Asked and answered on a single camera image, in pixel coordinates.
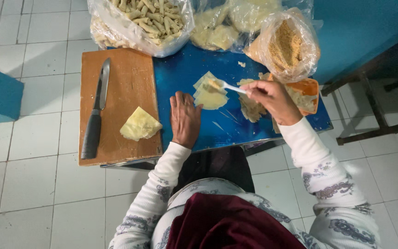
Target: breadcrumbs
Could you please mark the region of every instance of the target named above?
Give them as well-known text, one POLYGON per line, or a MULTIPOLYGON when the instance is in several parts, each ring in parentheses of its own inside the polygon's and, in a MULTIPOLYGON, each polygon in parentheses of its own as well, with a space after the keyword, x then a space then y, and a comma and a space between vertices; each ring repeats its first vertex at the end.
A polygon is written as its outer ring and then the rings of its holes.
POLYGON ((301 61, 300 48, 302 39, 295 34, 284 20, 268 45, 268 50, 275 60, 275 68, 284 71, 295 67, 301 61))

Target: hand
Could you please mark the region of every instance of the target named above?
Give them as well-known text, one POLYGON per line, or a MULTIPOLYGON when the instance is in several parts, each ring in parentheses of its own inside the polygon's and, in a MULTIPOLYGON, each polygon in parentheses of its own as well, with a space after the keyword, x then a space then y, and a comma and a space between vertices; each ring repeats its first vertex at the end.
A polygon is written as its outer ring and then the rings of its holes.
POLYGON ((200 130, 200 114, 203 105, 196 108, 189 93, 177 91, 170 97, 170 123, 173 129, 173 140, 188 149, 193 148, 200 130))
POLYGON ((294 125, 302 114, 282 83, 257 80, 240 87, 247 96, 261 103, 280 125, 294 125))

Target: blue table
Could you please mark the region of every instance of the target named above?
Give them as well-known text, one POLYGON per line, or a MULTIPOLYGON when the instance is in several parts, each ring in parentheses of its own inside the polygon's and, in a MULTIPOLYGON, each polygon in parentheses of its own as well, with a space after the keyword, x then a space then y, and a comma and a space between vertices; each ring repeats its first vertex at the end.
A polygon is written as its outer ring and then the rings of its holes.
MULTIPOLYGON (((180 90, 193 95, 196 92, 193 84, 208 71, 217 78, 235 86, 236 82, 241 79, 259 79, 259 72, 268 72, 265 66, 251 60, 245 54, 202 50, 193 46, 190 42, 172 56, 153 58, 153 64, 159 119, 163 125, 161 134, 164 151, 173 137, 169 119, 169 98, 176 91, 180 90), (246 63, 246 67, 241 67, 238 62, 246 63)), ((282 137, 280 134, 274 133, 269 114, 262 116, 257 123, 251 123, 245 119, 240 111, 239 95, 228 90, 227 97, 229 98, 227 104, 218 110, 202 110, 201 130, 193 151, 282 137)), ((307 116, 307 119, 318 132, 332 129, 331 121, 321 98, 319 99, 317 113, 307 116)))

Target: bag of breadcrumbs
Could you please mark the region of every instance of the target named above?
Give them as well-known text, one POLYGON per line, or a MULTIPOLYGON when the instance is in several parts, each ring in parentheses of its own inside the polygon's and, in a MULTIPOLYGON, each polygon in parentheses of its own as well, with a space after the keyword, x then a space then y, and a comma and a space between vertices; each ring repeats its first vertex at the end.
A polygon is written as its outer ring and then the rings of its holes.
POLYGON ((298 8, 270 14, 260 35, 244 49, 282 83, 298 82, 316 72, 320 48, 311 22, 298 8))

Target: white plastic fork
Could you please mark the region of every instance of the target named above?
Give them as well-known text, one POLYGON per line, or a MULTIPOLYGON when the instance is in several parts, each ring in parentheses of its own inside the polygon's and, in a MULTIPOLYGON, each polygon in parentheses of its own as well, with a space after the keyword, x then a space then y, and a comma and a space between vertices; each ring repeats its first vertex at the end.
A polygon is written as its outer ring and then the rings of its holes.
POLYGON ((239 92, 239 93, 247 94, 247 91, 242 90, 239 87, 232 86, 223 80, 218 79, 216 82, 221 85, 221 88, 227 88, 227 89, 239 92))

